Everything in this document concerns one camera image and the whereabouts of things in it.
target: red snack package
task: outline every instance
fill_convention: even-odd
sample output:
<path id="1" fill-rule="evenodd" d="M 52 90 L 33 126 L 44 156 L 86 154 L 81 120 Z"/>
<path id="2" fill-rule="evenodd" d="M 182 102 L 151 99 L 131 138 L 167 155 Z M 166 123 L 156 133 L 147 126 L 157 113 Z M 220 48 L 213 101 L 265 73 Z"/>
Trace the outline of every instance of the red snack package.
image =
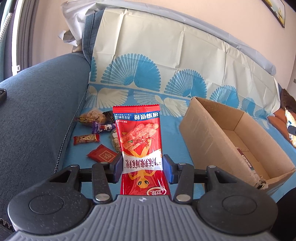
<path id="1" fill-rule="evenodd" d="M 74 145 L 80 143 L 88 143 L 88 142 L 99 142 L 99 134 L 89 134 L 84 136 L 76 136 L 74 137 Z"/>
<path id="2" fill-rule="evenodd" d="M 87 156 L 97 162 L 112 162 L 118 154 L 104 145 L 99 145 L 95 150 L 92 150 Z"/>
<path id="3" fill-rule="evenodd" d="M 114 106 L 123 156 L 120 194 L 170 195 L 163 172 L 159 105 Z"/>

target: framed picture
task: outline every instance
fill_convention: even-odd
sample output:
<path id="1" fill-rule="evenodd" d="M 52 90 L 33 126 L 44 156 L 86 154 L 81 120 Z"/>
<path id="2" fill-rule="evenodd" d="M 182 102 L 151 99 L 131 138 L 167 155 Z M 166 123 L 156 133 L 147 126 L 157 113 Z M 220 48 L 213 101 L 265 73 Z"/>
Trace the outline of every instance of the framed picture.
<path id="1" fill-rule="evenodd" d="M 262 0 L 272 11 L 282 27 L 285 27 L 285 5 L 281 0 Z"/>

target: yellow cartoon figure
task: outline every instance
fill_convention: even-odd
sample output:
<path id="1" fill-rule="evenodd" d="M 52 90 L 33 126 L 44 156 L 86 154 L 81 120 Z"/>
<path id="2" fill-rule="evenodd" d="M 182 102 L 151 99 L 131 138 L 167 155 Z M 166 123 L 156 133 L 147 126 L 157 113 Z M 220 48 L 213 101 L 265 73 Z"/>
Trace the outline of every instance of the yellow cartoon figure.
<path id="1" fill-rule="evenodd" d="M 156 171 L 147 173 L 145 170 L 139 170 L 137 175 L 135 176 L 132 176 L 130 173 L 128 173 L 128 175 L 131 180 L 134 180 L 139 177 L 140 179 L 137 181 L 137 185 L 139 186 L 139 188 L 147 188 L 149 185 L 149 181 L 145 178 L 145 176 L 152 177 L 155 172 Z"/>

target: cardboard box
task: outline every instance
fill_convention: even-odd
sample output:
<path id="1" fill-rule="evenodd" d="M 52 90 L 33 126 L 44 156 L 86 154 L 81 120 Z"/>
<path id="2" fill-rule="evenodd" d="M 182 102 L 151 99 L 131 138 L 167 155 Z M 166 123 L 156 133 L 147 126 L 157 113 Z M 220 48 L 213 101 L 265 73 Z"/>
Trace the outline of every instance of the cardboard box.
<path id="1" fill-rule="evenodd" d="M 276 141 L 239 109 L 194 97 L 179 129 L 195 168 L 215 165 L 272 193 L 295 172 Z"/>

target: purple candy wrapper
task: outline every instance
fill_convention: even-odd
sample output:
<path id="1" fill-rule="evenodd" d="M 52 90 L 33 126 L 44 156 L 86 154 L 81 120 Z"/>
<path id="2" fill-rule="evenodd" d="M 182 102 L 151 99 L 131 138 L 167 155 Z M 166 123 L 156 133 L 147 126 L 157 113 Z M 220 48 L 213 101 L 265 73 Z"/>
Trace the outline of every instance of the purple candy wrapper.
<path id="1" fill-rule="evenodd" d="M 111 132 L 113 129 L 115 129 L 115 124 L 107 124 L 107 125 L 102 125 L 97 122 L 93 122 L 93 129 L 92 129 L 92 134 L 98 134 L 100 132 Z"/>

